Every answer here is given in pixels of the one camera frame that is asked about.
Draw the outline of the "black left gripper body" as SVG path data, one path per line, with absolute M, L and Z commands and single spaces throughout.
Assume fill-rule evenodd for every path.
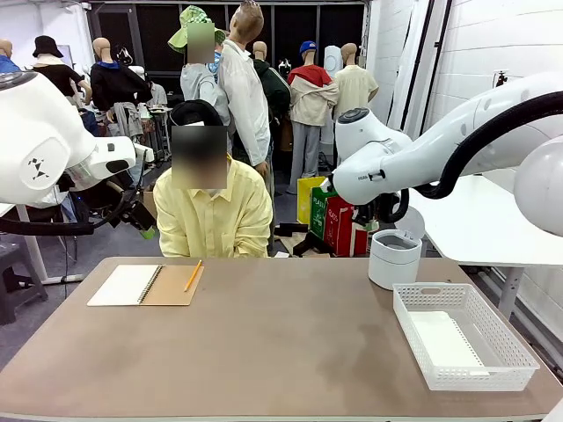
M 130 224 L 139 231 L 155 227 L 155 218 L 140 200 L 125 204 L 117 215 L 117 222 Z

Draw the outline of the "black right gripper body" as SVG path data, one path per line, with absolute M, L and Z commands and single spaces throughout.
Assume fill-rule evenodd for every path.
M 370 225 L 376 218 L 376 210 L 373 204 L 354 206 L 352 221 L 361 226 Z

